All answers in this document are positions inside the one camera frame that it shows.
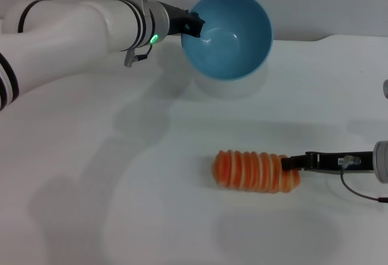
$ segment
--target black stripe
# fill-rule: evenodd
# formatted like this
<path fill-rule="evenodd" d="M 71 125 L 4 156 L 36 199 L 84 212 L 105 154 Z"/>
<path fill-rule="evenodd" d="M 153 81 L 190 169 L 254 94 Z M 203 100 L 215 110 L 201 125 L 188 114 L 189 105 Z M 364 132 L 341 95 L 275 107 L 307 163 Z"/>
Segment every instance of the black stripe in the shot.
<path fill-rule="evenodd" d="M 23 32 L 23 28 L 24 28 L 24 23 L 25 23 L 25 18 L 27 17 L 27 14 L 28 12 L 31 10 L 31 8 L 41 2 L 41 1 L 47 1 L 47 0 L 36 0 L 34 2 L 31 2 L 25 9 L 24 11 L 22 12 L 22 15 L 20 16 L 20 20 L 19 20 L 19 25 L 18 25 L 18 33 L 22 33 Z"/>
<path fill-rule="evenodd" d="M 151 20 L 152 20 L 152 32 L 151 32 L 150 40 L 148 42 L 151 41 L 151 39 L 153 38 L 153 35 L 155 34 L 155 18 L 153 17 L 153 13 L 151 10 L 150 10 L 150 14 L 151 14 Z"/>
<path fill-rule="evenodd" d="M 0 78 L 0 98 L 1 98 L 1 103 L 0 103 L 0 110 L 2 110 L 6 105 L 7 105 L 7 91 L 4 86 L 4 82 Z"/>
<path fill-rule="evenodd" d="M 133 6 L 135 6 L 136 9 L 139 11 L 139 14 L 140 14 L 140 17 L 141 17 L 141 21 L 143 23 L 143 33 L 141 34 L 141 38 L 140 38 L 139 43 L 137 45 L 135 45 L 135 48 L 137 48 L 141 44 L 141 42 L 143 42 L 143 39 L 146 36 L 146 28 L 147 28 L 147 26 L 146 26 L 146 19 L 144 17 L 143 12 L 141 11 L 141 9 L 136 4 L 133 4 Z"/>
<path fill-rule="evenodd" d="M 4 58 L 2 53 L 0 53 L 0 65 L 2 65 L 2 68 L 4 69 L 5 73 L 8 76 L 8 80 L 11 83 L 12 94 L 13 94 L 12 101 L 14 101 L 19 96 L 18 79 L 16 79 L 15 73 L 13 72 L 10 63 L 8 63 L 7 59 Z"/>
<path fill-rule="evenodd" d="M 138 41 L 138 39 L 139 39 L 139 37 L 140 37 L 140 19 L 139 19 L 139 15 L 137 14 L 135 8 L 132 6 L 132 4 L 131 4 L 130 2 L 127 2 L 127 1 L 125 1 L 125 0 L 119 0 L 119 1 L 125 3 L 127 6 L 129 6 L 129 8 L 130 8 L 130 9 L 132 10 L 132 12 L 135 14 L 136 21 L 138 22 L 138 34 L 137 34 L 136 39 L 135 39 L 135 41 L 133 42 L 133 44 L 127 49 L 127 50 L 130 50 L 130 49 L 132 49 L 132 48 L 135 46 L 136 42 Z"/>

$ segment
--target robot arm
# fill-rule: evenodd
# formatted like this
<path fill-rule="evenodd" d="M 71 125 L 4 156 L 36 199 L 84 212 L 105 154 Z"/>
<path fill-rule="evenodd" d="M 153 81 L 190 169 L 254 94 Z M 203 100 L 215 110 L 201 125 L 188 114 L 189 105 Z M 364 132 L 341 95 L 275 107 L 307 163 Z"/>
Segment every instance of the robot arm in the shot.
<path fill-rule="evenodd" d="M 177 33 L 199 37 L 203 24 L 197 14 L 158 1 L 20 2 L 6 13 L 0 34 L 0 110 L 109 53 L 126 51 L 130 67 L 147 58 L 137 48 Z"/>

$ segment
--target orange vegetable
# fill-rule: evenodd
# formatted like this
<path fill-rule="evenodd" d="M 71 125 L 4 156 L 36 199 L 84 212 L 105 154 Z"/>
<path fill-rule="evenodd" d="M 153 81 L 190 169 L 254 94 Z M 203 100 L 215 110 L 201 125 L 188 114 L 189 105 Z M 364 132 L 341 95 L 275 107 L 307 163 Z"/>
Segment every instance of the orange vegetable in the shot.
<path fill-rule="evenodd" d="M 220 186 L 257 192 L 290 192 L 299 186 L 299 171 L 283 171 L 284 155 L 256 152 L 219 151 L 213 164 L 213 176 Z"/>

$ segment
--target white table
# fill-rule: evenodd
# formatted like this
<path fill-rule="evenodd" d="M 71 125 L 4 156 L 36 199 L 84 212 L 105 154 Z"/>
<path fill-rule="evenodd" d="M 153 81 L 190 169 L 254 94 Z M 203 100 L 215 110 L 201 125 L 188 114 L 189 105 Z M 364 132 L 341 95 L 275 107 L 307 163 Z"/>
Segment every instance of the white table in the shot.
<path fill-rule="evenodd" d="M 388 38 L 276 41 L 258 92 L 237 100 L 200 91 L 179 38 L 132 69 L 124 55 L 0 113 L 1 264 L 386 264 L 388 205 L 338 176 L 269 195 L 217 188 L 210 165 L 220 149 L 388 139 Z M 373 174 L 346 179 L 388 195 Z"/>

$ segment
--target bowl rim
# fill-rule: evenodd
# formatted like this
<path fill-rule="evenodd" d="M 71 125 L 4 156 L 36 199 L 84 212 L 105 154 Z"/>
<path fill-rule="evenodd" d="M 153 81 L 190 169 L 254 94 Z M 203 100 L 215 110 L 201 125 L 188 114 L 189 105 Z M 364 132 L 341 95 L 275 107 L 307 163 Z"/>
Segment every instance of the bowl rim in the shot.
<path fill-rule="evenodd" d="M 201 3 L 202 1 L 203 1 L 203 0 L 198 1 L 198 2 L 190 9 L 190 12 L 192 11 L 193 8 L 195 8 L 195 7 L 196 7 L 199 3 Z M 258 69 L 259 69 L 259 68 L 267 61 L 268 56 L 269 56 L 269 53 L 271 52 L 272 45 L 273 45 L 273 26 L 272 26 L 272 21 L 271 21 L 271 18 L 269 17 L 269 15 L 268 15 L 266 9 L 265 9 L 265 8 L 264 8 L 257 0 L 253 0 L 253 1 L 255 1 L 255 2 L 261 7 L 261 9 L 264 11 L 264 13 L 266 14 L 267 19 L 268 19 L 268 21 L 269 21 L 270 29 L 271 29 L 271 43 L 270 43 L 270 45 L 269 45 L 268 52 L 267 52 L 266 56 L 264 57 L 264 59 L 261 61 L 261 63 L 260 63 L 255 69 L 253 69 L 251 72 L 249 72 L 249 73 L 247 73 L 247 74 L 245 74 L 245 75 L 242 75 L 242 76 L 240 76 L 240 77 L 236 77 L 236 78 L 220 78 L 220 77 L 212 76 L 212 75 L 210 75 L 210 74 L 208 74 L 208 73 L 203 72 L 202 70 L 200 70 L 199 68 L 197 68 L 197 67 L 193 64 L 193 62 L 191 62 L 190 57 L 188 56 L 188 54 L 187 54 L 187 52 L 186 52 L 186 49 L 185 49 L 185 47 L 184 47 L 184 43 L 183 43 L 183 37 L 186 36 L 186 35 L 185 35 L 185 34 L 182 34 L 182 35 L 181 35 L 181 44 L 182 44 L 182 47 L 183 47 L 184 54 L 185 54 L 186 58 L 190 61 L 190 63 L 194 66 L 194 68 L 195 68 L 198 72 L 200 72 L 201 74 L 203 74 L 203 75 L 205 75 L 205 76 L 207 76 L 207 77 L 209 77 L 209 78 L 212 78 L 212 79 L 217 79 L 217 80 L 220 80 L 220 81 L 234 81 L 234 80 L 239 80 L 239 79 L 243 79 L 243 78 L 245 78 L 245 77 L 248 77 L 248 76 L 251 75 L 252 73 L 256 72 L 256 71 L 257 71 L 257 70 L 258 70 Z"/>

